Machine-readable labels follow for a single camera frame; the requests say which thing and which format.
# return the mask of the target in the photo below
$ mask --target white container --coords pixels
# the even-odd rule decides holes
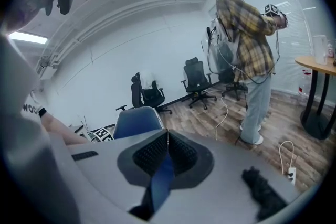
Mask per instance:
[[[311,86],[311,71],[303,69],[303,76],[299,84],[299,94],[302,96],[308,96]]]
[[[315,62],[320,65],[328,64],[328,40],[326,36],[313,36]]]

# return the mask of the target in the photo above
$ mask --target chair armrest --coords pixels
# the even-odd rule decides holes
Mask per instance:
[[[116,109],[116,111],[117,111],[117,110],[119,110],[119,109],[121,109],[121,110],[125,111],[125,110],[126,110],[126,109],[125,109],[125,106],[127,106],[127,105],[123,105],[123,106],[121,106],[121,107],[117,108],[117,109]]]
[[[206,75],[209,77],[209,83],[210,83],[210,85],[212,85],[212,83],[211,83],[211,73],[208,73]]]
[[[163,88],[159,88],[159,90],[160,90],[160,92],[162,93],[163,98],[165,99],[165,97],[164,97],[164,93],[163,93]]]
[[[187,86],[185,85],[185,80],[182,80],[181,83],[183,83],[185,90],[187,90]]]

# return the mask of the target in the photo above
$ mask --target person's arm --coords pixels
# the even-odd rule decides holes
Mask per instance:
[[[84,144],[89,142],[86,138],[72,132],[68,127],[48,112],[41,117],[41,122],[48,132],[60,134],[66,145]]]
[[[229,9],[231,24],[249,36],[273,35],[277,27],[279,28],[281,25],[280,17],[264,17],[257,8],[247,4],[243,0],[227,0],[227,3],[222,1],[218,4],[219,8],[221,8],[221,5],[225,5],[223,8]]]

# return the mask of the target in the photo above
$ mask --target white t-shirt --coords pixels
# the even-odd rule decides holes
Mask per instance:
[[[41,124],[39,112],[43,109],[42,105],[36,100],[33,92],[28,95],[25,104],[21,110],[22,117]]]

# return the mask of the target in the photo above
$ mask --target blue chair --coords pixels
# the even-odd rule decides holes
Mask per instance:
[[[115,126],[114,139],[165,129],[159,114],[149,106],[120,112]]]

